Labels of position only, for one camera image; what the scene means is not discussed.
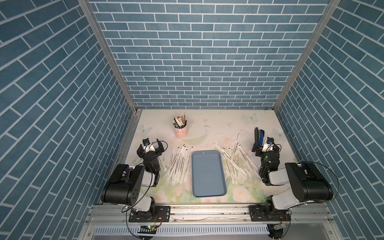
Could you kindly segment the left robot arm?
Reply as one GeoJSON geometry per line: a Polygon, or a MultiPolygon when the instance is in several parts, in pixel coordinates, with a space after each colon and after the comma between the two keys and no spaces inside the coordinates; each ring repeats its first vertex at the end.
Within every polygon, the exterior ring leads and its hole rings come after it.
{"type": "Polygon", "coordinates": [[[124,205],[128,211],[139,217],[153,218],[156,211],[154,198],[140,192],[141,187],[157,186],[160,180],[160,159],[167,147],[164,141],[144,139],[140,144],[137,155],[143,160],[136,166],[118,164],[107,180],[101,194],[101,201],[105,204],[124,205]]]}

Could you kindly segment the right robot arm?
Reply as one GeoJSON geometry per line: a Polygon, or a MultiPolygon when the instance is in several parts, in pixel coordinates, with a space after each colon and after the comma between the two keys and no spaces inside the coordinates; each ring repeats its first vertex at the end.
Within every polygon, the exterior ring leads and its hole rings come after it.
{"type": "Polygon", "coordinates": [[[266,186],[289,185],[282,193],[267,198],[267,214],[282,213],[302,204],[331,201],[338,195],[315,162],[289,162],[280,169],[280,150],[277,144],[268,142],[260,154],[259,176],[262,182],[266,186]]]}

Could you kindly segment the left pile wrapped straws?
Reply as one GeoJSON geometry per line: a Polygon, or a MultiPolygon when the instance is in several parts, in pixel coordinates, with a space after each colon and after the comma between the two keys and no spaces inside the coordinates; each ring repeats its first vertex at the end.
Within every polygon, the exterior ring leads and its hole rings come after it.
{"type": "Polygon", "coordinates": [[[171,158],[165,176],[172,185],[183,184],[189,180],[192,171],[193,150],[193,146],[186,144],[171,148],[171,158]]]}

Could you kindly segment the pile wrapped straws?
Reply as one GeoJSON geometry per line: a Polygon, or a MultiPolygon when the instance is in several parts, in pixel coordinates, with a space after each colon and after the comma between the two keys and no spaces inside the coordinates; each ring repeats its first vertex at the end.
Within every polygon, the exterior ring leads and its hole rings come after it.
{"type": "Polygon", "coordinates": [[[193,150],[193,146],[186,144],[171,148],[171,158],[165,176],[172,185],[183,184],[189,180],[192,171],[193,150]]]}
{"type": "Polygon", "coordinates": [[[255,176],[259,170],[240,144],[241,137],[242,134],[239,133],[233,149],[226,149],[215,143],[216,149],[224,158],[233,184],[238,184],[240,178],[246,180],[255,176]]]}

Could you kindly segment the right pile wrapped straws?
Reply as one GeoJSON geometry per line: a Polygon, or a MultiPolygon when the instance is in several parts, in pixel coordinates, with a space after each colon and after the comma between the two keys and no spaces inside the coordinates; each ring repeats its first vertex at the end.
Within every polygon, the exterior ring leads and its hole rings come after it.
{"type": "Polygon", "coordinates": [[[216,149],[224,158],[233,184],[238,184],[240,178],[246,180],[255,176],[259,170],[240,144],[241,137],[242,134],[239,133],[233,149],[226,149],[215,143],[216,149]]]}

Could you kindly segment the blue plastic storage tray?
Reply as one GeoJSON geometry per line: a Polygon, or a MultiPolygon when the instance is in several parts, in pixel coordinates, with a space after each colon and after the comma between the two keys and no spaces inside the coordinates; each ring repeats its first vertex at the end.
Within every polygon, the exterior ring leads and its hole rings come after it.
{"type": "Polygon", "coordinates": [[[192,186],[196,198],[220,197],[227,194],[221,154],[217,150],[192,153],[192,186]]]}

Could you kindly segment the black and blue stapler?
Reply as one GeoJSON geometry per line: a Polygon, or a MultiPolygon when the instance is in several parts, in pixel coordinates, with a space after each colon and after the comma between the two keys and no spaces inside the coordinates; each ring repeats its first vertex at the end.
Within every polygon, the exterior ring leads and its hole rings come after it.
{"type": "Polygon", "coordinates": [[[255,142],[253,144],[252,152],[255,153],[256,157],[260,157],[262,154],[264,133],[264,130],[259,130],[258,128],[255,128],[254,130],[255,142]]]}

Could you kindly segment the pink pen cup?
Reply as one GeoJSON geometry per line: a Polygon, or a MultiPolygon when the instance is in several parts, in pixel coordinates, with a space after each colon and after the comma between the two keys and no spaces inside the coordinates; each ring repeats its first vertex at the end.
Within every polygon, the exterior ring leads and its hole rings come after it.
{"type": "Polygon", "coordinates": [[[188,126],[187,125],[184,125],[182,128],[177,125],[177,124],[174,124],[174,132],[175,132],[175,136],[179,139],[184,139],[188,136],[188,126]]]}

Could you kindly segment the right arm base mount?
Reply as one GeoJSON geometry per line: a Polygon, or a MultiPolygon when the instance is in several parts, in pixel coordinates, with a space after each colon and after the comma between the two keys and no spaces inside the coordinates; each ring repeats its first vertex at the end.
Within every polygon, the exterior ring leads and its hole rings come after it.
{"type": "Polygon", "coordinates": [[[249,212],[252,222],[289,222],[291,214],[288,210],[276,210],[264,205],[250,205],[249,212]]]}

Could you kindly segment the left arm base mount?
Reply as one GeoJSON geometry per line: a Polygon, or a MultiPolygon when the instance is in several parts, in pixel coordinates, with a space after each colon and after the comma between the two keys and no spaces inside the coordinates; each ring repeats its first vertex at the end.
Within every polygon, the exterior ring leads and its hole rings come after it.
{"type": "Polygon", "coordinates": [[[129,223],[149,223],[149,222],[169,222],[171,206],[150,207],[146,212],[136,209],[131,210],[129,214],[129,223]]]}

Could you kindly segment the aluminium front rail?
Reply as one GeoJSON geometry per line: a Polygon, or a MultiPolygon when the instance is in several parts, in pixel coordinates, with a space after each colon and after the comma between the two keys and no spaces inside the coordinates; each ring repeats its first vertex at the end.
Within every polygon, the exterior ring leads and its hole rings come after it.
{"type": "Polygon", "coordinates": [[[163,224],[328,224],[331,216],[325,204],[308,204],[292,208],[287,220],[282,216],[275,221],[267,218],[261,210],[250,211],[251,204],[158,204],[163,224]]]}

